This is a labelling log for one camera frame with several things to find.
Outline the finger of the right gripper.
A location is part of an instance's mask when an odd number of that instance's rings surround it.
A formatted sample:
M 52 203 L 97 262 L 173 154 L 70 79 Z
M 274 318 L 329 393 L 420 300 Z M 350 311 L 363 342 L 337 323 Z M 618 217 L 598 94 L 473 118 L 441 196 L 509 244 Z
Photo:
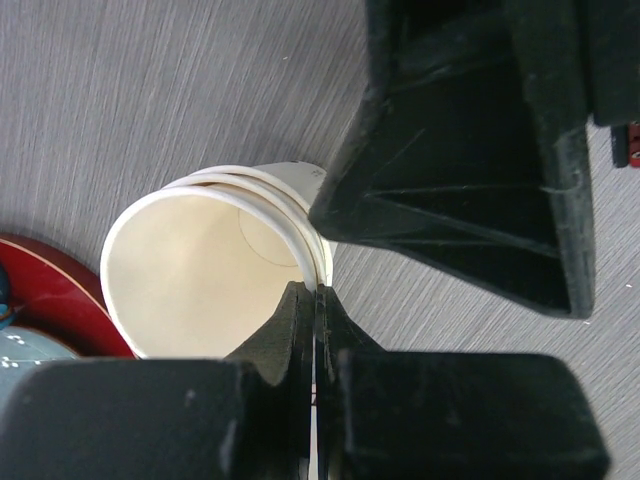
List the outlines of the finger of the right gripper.
M 368 81 L 310 211 L 542 314 L 594 309 L 586 124 L 639 117 L 635 1 L 369 1 Z

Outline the stack of white paper cups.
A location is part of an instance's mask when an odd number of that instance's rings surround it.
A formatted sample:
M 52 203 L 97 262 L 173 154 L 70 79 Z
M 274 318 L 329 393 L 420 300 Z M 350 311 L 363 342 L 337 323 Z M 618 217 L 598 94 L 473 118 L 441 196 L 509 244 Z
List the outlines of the stack of white paper cups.
M 286 286 L 330 286 L 336 246 L 308 213 L 325 171 L 217 165 L 130 205 L 103 244 L 111 321 L 138 358 L 224 357 L 273 315 Z

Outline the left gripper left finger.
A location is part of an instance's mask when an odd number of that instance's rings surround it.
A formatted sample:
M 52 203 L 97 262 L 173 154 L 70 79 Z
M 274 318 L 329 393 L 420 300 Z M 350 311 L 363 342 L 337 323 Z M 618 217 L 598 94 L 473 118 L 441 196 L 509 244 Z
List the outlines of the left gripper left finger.
M 5 479 L 304 479 L 313 297 L 290 283 L 224 359 L 51 361 L 1 412 Z

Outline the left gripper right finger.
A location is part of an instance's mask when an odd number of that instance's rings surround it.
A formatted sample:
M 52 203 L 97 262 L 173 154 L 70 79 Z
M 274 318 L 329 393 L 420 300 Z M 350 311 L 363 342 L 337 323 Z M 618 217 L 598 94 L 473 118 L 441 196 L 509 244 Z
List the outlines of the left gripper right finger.
M 531 353 L 388 351 L 329 287 L 315 304 L 322 479 L 603 479 L 581 384 Z

